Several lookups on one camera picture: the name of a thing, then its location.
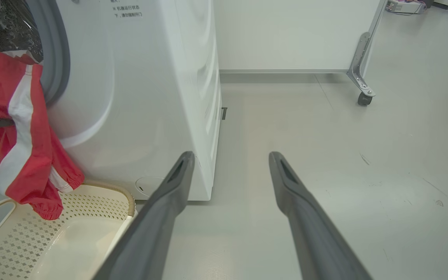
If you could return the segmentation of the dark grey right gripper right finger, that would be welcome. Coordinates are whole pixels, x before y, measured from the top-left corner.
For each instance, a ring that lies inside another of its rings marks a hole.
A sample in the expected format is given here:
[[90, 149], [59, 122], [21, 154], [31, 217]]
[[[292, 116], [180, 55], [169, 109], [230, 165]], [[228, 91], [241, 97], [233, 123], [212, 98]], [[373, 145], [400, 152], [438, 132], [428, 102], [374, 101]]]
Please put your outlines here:
[[316, 198], [277, 151], [269, 154], [276, 203], [288, 218], [304, 280], [370, 280]]

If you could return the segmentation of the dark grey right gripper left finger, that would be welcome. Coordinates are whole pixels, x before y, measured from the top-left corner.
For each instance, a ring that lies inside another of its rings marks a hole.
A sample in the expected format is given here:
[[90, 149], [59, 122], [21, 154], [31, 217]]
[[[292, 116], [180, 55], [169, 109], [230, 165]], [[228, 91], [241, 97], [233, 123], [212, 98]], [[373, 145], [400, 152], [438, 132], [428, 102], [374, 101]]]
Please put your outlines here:
[[185, 151], [94, 275], [95, 280], [160, 280], [176, 217], [185, 209], [194, 171]]

